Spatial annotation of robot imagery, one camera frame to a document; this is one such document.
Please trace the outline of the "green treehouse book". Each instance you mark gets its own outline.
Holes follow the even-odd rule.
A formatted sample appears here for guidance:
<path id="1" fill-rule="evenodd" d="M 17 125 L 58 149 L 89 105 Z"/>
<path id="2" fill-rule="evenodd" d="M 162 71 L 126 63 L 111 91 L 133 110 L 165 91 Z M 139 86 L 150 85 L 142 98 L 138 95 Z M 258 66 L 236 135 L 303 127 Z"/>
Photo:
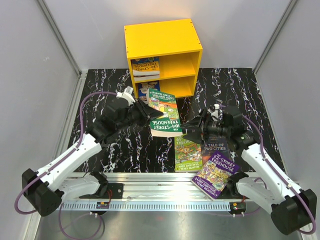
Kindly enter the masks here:
<path id="1" fill-rule="evenodd" d="M 162 113 L 150 121 L 151 135 L 164 138 L 182 136 L 176 97 L 153 88 L 147 90 L 146 97 L 148 106 Z"/>

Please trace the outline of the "lime 65-storey treehouse book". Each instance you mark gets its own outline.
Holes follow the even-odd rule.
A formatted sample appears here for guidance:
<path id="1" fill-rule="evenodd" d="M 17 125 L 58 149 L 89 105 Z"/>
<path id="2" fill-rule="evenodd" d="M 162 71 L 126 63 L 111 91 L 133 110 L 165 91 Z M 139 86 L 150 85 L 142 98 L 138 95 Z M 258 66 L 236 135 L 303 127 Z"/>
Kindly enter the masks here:
<path id="1" fill-rule="evenodd" d="M 198 172 L 203 167 L 201 145 L 183 136 L 174 138 L 175 172 Z"/>

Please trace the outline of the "dark Tale of Two Cities book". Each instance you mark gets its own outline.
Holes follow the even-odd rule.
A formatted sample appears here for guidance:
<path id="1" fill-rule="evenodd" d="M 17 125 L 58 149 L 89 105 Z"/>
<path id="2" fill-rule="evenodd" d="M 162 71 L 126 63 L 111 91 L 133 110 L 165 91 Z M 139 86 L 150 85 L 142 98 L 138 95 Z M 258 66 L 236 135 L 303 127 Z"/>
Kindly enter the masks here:
<path id="1" fill-rule="evenodd" d="M 227 140 L 220 136 L 210 136 L 207 141 L 201 144 L 202 164 L 204 165 L 216 151 L 229 159 L 231 158 Z"/>

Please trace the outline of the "dark blue treehouse book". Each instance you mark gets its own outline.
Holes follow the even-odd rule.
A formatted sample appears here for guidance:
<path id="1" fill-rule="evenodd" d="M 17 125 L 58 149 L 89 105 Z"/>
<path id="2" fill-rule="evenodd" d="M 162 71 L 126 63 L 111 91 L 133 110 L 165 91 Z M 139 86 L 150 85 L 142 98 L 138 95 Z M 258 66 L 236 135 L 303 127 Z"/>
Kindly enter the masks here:
<path id="1" fill-rule="evenodd" d="M 141 82 L 137 84 L 138 97 L 144 102 L 147 101 L 148 89 L 155 89 L 160 91 L 159 81 Z"/>

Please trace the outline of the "yellow 130-storey treehouse book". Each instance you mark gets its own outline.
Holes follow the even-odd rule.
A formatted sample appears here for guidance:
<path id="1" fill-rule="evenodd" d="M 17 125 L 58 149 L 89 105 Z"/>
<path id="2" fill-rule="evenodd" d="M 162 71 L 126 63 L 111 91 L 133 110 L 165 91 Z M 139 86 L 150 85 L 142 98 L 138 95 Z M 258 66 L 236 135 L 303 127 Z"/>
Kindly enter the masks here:
<path id="1" fill-rule="evenodd" d="M 133 59 L 131 65 L 135 77 L 160 74 L 160 58 L 158 56 Z"/>

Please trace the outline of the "purple 52-storey treehouse book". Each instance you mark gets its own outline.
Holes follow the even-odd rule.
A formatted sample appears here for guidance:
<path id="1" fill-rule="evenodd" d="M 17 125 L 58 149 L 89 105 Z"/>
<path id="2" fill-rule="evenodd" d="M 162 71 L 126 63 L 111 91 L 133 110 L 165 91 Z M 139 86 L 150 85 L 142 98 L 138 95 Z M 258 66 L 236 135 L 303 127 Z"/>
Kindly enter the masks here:
<path id="1" fill-rule="evenodd" d="M 238 172 L 240 166 L 220 151 L 215 151 L 191 182 L 215 200 L 227 185 L 228 178 Z"/>

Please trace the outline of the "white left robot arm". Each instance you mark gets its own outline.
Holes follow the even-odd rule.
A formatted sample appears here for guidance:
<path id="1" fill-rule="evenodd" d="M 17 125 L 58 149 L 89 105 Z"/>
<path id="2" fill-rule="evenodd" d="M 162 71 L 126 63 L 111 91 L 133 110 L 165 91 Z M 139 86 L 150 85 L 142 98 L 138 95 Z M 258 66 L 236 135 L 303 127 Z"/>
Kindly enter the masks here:
<path id="1" fill-rule="evenodd" d="M 103 114 L 67 151 L 37 171 L 29 168 L 22 174 L 24 197 L 42 217 L 53 213 L 65 201 L 82 196 L 105 197 L 109 194 L 109 182 L 103 173 L 93 171 L 71 181 L 67 178 L 86 160 L 113 143 L 119 131 L 132 125 L 143 127 L 161 116 L 161 111 L 140 99 L 113 99 Z"/>

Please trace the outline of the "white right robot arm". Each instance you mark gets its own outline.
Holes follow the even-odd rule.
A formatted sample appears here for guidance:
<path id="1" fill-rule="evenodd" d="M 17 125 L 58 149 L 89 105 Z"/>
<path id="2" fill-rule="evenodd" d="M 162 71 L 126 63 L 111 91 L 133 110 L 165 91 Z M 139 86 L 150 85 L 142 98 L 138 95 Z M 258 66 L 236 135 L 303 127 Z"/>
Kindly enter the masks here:
<path id="1" fill-rule="evenodd" d="M 186 139 L 204 144 L 212 136 L 224 137 L 228 147 L 249 164 L 266 187 L 244 172 L 230 176 L 229 197 L 245 196 L 269 213 L 275 227 L 284 235 L 295 231 L 316 232 L 317 195 L 295 183 L 268 155 L 259 128 L 236 106 L 214 105 L 180 126 Z"/>

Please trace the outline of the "yellow wooden shelf cabinet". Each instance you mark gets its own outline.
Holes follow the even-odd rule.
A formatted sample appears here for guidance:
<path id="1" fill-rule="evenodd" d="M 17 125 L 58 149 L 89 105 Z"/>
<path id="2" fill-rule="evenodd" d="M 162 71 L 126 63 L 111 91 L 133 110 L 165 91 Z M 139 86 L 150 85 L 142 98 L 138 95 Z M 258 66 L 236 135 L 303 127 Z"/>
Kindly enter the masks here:
<path id="1" fill-rule="evenodd" d="M 132 60 L 159 57 L 160 91 L 192 97 L 203 47 L 190 18 L 124 26 L 128 67 Z"/>

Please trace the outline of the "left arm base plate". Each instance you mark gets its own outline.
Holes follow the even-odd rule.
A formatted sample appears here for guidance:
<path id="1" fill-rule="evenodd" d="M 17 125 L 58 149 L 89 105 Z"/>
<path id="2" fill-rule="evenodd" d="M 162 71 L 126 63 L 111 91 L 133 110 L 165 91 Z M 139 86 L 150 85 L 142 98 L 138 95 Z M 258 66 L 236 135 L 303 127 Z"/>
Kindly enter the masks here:
<path id="1" fill-rule="evenodd" d="M 95 208 L 90 210 L 94 214 L 102 216 L 107 212 L 112 200 L 121 200 L 123 198 L 124 184 L 109 183 L 106 192 L 102 196 L 83 195 L 80 199 L 88 199 L 94 202 Z"/>

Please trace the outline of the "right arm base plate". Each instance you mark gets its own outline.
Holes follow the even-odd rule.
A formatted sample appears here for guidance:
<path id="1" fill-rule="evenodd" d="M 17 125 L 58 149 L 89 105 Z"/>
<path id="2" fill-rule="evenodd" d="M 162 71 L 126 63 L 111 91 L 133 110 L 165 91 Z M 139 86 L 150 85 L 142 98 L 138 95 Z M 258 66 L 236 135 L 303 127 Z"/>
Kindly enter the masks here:
<path id="1" fill-rule="evenodd" d="M 246 197 L 239 194 L 231 186 L 226 185 L 217 200 L 228 202 L 230 217 L 245 217 L 247 211 Z"/>

